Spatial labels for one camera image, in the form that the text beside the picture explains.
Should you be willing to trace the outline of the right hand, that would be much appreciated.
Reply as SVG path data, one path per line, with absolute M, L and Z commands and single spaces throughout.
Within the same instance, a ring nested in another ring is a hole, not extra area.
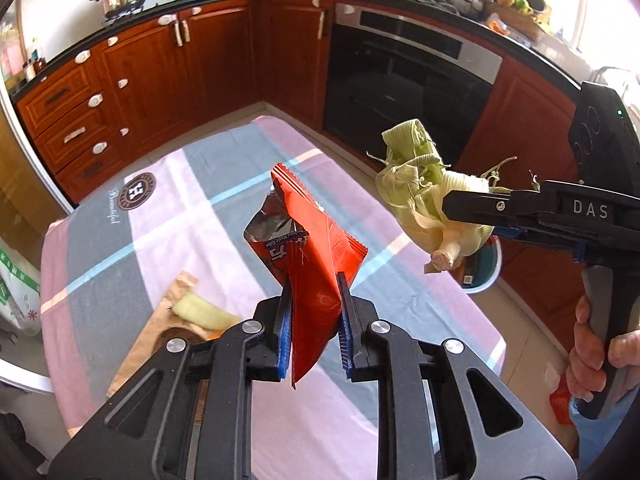
M 574 324 L 574 347 L 568 356 L 566 381 L 574 398 L 586 402 L 593 400 L 596 392 L 606 386 L 605 362 L 616 368 L 626 368 L 624 384 L 618 388 L 617 399 L 639 385 L 639 330 L 615 337 L 608 351 L 589 326 L 590 303 L 586 296 L 579 299 L 576 306 Z

